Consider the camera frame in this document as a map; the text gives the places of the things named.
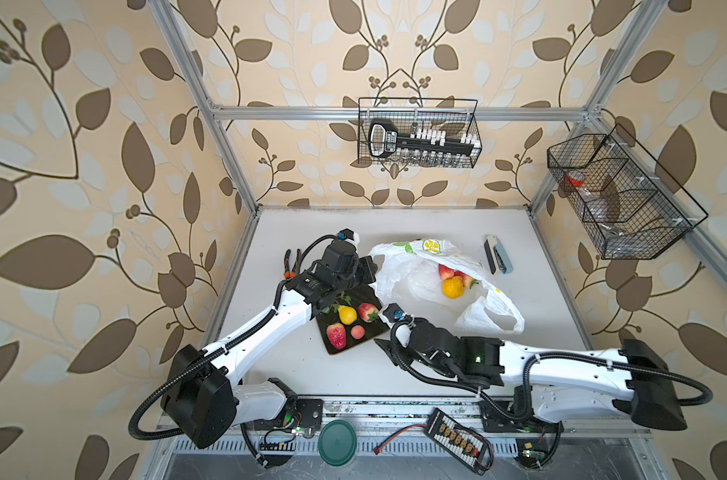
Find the yellow lemon with leafy branch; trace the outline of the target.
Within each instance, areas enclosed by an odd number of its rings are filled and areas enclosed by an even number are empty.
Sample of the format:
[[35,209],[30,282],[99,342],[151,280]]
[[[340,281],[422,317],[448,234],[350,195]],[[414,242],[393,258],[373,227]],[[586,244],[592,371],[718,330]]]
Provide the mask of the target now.
[[322,310],[321,318],[329,324],[341,323],[351,325],[358,320],[357,309],[353,306],[353,299],[343,292],[337,296],[333,303]]

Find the small pink fake cherry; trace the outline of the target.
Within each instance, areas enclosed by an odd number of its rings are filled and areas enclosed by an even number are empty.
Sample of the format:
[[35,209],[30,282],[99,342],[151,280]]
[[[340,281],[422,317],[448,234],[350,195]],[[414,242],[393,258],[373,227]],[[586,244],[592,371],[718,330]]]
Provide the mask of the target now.
[[361,325],[356,325],[351,329],[351,336],[355,340],[361,340],[365,337],[365,327]]

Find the small red strawberry with stem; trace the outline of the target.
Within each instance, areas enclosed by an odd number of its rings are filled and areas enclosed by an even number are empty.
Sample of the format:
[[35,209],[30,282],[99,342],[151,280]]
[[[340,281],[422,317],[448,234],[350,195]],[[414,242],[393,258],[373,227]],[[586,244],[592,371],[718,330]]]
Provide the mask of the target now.
[[371,303],[362,303],[358,308],[358,315],[365,323],[371,323],[379,319],[379,309]]

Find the large red fake strawberry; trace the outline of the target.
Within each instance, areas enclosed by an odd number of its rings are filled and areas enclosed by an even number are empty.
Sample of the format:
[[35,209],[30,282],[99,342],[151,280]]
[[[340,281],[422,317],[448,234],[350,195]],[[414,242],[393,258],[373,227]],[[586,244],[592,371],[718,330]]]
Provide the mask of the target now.
[[340,322],[331,324],[326,333],[331,346],[335,350],[342,350],[347,347],[347,331],[344,324]]

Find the white plastic bag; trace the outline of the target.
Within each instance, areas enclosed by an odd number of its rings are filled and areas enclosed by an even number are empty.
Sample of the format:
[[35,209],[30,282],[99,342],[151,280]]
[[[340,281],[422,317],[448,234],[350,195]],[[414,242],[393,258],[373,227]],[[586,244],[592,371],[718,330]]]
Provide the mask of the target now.
[[525,330],[523,315],[493,285],[491,273],[447,240],[383,243],[369,255],[381,263],[373,291],[383,306],[397,304],[457,334],[497,337]]

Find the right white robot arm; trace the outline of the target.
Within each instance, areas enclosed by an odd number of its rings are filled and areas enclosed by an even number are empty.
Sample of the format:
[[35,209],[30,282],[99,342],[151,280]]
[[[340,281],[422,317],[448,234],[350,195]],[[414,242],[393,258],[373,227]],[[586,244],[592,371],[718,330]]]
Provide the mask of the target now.
[[625,415],[661,431],[683,431],[683,408],[713,400],[711,388],[676,374],[645,342],[621,348],[547,350],[499,338],[457,337],[391,304],[379,314],[389,339],[379,346],[421,383],[471,393],[511,424],[557,424]]

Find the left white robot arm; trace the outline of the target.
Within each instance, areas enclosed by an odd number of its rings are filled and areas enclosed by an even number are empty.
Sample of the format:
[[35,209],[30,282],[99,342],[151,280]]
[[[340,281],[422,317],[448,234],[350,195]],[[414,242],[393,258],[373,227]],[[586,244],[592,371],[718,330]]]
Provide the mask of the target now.
[[375,282],[373,258],[359,256],[351,229],[328,234],[322,257],[279,283],[273,302],[231,334],[202,349],[180,350],[166,383],[137,408],[128,431],[140,441],[185,435],[208,448],[234,424],[280,416],[292,390],[279,380],[244,385],[242,379],[274,346],[332,307],[337,297]]

